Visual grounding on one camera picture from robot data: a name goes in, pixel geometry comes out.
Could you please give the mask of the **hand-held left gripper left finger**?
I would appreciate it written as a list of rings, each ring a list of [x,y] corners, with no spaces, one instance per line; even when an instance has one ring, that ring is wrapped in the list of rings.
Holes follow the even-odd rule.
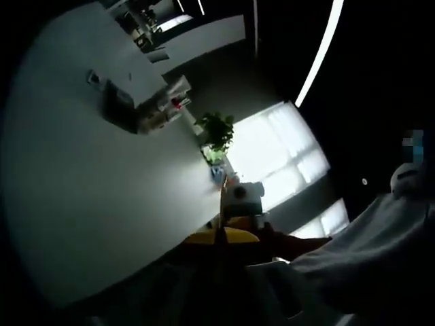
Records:
[[[221,324],[221,230],[187,237],[155,269],[150,325]]]

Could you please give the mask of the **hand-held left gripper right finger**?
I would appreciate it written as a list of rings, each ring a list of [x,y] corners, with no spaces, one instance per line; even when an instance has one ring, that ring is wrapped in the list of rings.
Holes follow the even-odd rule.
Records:
[[[235,325],[302,325],[295,272],[273,260],[255,234],[233,227],[225,227],[223,232],[221,245],[230,251],[225,258],[231,277],[231,303],[224,311]]]

